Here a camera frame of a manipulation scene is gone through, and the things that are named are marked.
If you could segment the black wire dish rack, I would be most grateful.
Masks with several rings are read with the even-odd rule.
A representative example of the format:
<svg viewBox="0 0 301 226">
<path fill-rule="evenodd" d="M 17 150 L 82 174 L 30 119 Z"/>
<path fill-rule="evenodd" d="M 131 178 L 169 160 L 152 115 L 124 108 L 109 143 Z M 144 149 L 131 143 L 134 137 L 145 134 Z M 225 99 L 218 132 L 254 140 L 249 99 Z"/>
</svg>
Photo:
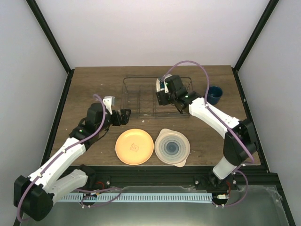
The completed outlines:
<svg viewBox="0 0 301 226">
<path fill-rule="evenodd" d="M 123 79 L 121 109 L 130 109 L 133 118 L 184 118 L 172 105 L 158 104 L 156 77 L 126 77 Z"/>
</svg>

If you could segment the cream and teal bowl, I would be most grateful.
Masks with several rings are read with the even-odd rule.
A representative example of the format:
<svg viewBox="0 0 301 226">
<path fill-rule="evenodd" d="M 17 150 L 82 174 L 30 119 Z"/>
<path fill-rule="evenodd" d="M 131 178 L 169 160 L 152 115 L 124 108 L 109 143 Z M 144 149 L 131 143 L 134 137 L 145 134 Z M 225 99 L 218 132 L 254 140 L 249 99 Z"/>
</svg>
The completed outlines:
<svg viewBox="0 0 301 226">
<path fill-rule="evenodd" d="M 159 78 L 158 80 L 159 80 L 160 90 L 164 90 L 165 89 L 164 79 L 163 78 Z"/>
</svg>

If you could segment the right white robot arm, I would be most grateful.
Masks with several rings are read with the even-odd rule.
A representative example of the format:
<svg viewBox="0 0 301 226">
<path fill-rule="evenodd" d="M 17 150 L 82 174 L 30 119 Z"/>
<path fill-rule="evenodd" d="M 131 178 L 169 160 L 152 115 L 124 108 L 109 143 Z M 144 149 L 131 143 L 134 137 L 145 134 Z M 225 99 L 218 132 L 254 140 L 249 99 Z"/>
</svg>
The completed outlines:
<svg viewBox="0 0 301 226">
<path fill-rule="evenodd" d="M 195 91 L 189 92 L 178 75 L 165 75 L 156 80 L 156 96 L 159 105 L 173 105 L 179 113 L 190 114 L 213 128 L 224 139 L 223 157 L 213 167 L 210 186 L 219 190 L 228 177 L 239 167 L 253 159 L 259 145 L 253 123 L 239 120 L 220 111 Z"/>
</svg>

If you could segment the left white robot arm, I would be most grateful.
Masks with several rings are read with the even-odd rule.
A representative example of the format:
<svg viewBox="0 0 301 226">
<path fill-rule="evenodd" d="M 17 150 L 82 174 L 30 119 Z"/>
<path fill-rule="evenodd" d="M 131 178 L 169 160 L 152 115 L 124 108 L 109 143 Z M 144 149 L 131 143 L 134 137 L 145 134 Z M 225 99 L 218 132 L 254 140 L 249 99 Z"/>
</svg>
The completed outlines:
<svg viewBox="0 0 301 226">
<path fill-rule="evenodd" d="M 103 103 L 93 103 L 86 117 L 79 121 L 63 146 L 44 165 L 28 177 L 19 176 L 15 180 L 14 206 L 20 222 L 23 221 L 21 212 L 40 221 L 64 195 L 74 190 L 90 193 L 95 188 L 95 171 L 86 165 L 78 166 L 65 177 L 61 175 L 102 138 L 100 132 L 128 123 L 131 110 L 115 111 L 111 106 L 107 99 Z"/>
</svg>

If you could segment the orange plastic plate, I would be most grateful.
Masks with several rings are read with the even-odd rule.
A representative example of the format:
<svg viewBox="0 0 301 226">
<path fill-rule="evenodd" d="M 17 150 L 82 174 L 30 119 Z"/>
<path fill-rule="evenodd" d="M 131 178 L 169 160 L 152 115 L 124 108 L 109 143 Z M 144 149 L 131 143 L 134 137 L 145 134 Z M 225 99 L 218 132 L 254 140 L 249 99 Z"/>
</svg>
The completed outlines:
<svg viewBox="0 0 301 226">
<path fill-rule="evenodd" d="M 153 150 L 152 137 L 142 129 L 129 129 L 123 132 L 115 144 L 117 157 L 131 166 L 145 163 L 152 156 Z"/>
</svg>

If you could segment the dark blue mug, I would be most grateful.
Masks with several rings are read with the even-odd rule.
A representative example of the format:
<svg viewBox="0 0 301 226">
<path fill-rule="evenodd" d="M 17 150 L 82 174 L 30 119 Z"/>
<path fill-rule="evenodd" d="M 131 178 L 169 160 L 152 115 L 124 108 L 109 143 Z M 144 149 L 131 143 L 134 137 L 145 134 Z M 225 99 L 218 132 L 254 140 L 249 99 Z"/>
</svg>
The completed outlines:
<svg viewBox="0 0 301 226">
<path fill-rule="evenodd" d="M 223 90 L 218 86 L 210 86 L 207 94 L 207 102 L 216 105 L 223 95 Z"/>
</svg>

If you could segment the clear plastic lidded bowl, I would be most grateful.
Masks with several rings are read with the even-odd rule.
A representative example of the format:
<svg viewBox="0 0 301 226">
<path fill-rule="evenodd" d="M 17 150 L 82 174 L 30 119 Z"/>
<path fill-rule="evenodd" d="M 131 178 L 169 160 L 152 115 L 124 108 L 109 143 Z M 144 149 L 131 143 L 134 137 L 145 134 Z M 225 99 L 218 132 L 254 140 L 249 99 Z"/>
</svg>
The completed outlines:
<svg viewBox="0 0 301 226">
<path fill-rule="evenodd" d="M 183 167 L 190 154 L 190 143 L 182 133 L 162 129 L 155 140 L 154 150 L 163 163 Z"/>
</svg>

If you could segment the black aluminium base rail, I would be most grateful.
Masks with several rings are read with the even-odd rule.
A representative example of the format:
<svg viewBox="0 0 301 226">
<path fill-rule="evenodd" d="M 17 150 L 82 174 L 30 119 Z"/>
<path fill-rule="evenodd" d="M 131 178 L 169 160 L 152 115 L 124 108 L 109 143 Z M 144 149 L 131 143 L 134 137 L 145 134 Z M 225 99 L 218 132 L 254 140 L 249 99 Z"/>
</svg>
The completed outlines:
<svg viewBox="0 0 301 226">
<path fill-rule="evenodd" d="M 111 186 L 190 186 L 205 180 L 212 166 L 92 166 L 97 178 L 104 178 Z M 246 166 L 240 169 L 250 185 L 280 184 L 277 173 L 261 166 Z"/>
</svg>

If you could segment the right black frame post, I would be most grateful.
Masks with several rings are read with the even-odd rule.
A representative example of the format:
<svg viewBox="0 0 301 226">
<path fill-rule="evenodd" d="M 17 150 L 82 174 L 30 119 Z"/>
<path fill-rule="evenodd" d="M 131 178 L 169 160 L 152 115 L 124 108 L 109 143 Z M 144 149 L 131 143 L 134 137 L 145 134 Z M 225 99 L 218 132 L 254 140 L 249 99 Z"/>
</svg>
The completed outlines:
<svg viewBox="0 0 301 226">
<path fill-rule="evenodd" d="M 270 16 L 272 15 L 274 9 L 276 8 L 279 0 L 269 0 L 267 6 L 265 7 L 259 21 L 257 22 L 249 40 L 247 41 L 240 57 L 238 58 L 235 66 L 233 67 L 235 72 L 238 72 L 243 63 L 245 62 L 246 58 L 248 57 L 250 51 L 252 50 L 254 44 L 256 43 L 258 37 L 260 36 L 263 28 L 265 27 L 266 23 L 268 22 Z"/>
</svg>

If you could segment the black frame post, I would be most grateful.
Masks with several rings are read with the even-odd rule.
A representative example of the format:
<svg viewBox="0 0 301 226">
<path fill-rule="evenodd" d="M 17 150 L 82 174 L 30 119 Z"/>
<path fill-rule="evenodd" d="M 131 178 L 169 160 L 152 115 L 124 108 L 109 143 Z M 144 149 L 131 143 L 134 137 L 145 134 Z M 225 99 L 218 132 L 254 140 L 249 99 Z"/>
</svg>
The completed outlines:
<svg viewBox="0 0 301 226">
<path fill-rule="evenodd" d="M 249 40 L 247 41 L 240 57 L 238 58 L 235 66 L 233 67 L 235 72 L 238 72 L 243 63 L 245 62 L 246 58 L 248 57 L 250 51 L 252 50 L 254 44 L 256 43 L 258 37 L 260 36 L 263 28 L 265 27 L 266 23 L 268 22 L 270 16 L 272 15 L 274 9 L 276 8 L 279 0 L 269 0 L 267 6 L 265 7 L 259 21 L 257 22 Z"/>
<path fill-rule="evenodd" d="M 32 13 L 34 14 L 36 20 L 38 21 L 41 29 L 43 30 L 48 42 L 50 43 L 52 49 L 54 50 L 58 60 L 60 61 L 61 65 L 63 66 L 64 70 L 67 74 L 71 73 L 71 68 L 58 44 L 56 41 L 45 17 L 43 16 L 37 2 L 35 0 L 26 0 L 28 6 L 30 7 Z"/>
</svg>

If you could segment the left black frame post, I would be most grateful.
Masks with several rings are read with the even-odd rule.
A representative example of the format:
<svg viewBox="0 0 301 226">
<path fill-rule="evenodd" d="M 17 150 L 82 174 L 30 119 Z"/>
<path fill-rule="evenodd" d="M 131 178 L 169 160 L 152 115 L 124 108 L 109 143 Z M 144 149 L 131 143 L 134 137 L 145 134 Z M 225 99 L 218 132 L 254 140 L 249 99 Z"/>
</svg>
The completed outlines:
<svg viewBox="0 0 301 226">
<path fill-rule="evenodd" d="M 43 16 L 37 2 L 35 0 L 26 0 L 28 6 L 30 7 L 32 13 L 34 14 L 36 20 L 38 21 L 41 29 L 43 30 L 48 42 L 50 43 L 52 49 L 54 50 L 58 60 L 60 61 L 61 65 L 63 66 L 64 70 L 67 74 L 71 73 L 71 68 L 58 44 L 56 41 L 45 17 Z"/>
</svg>

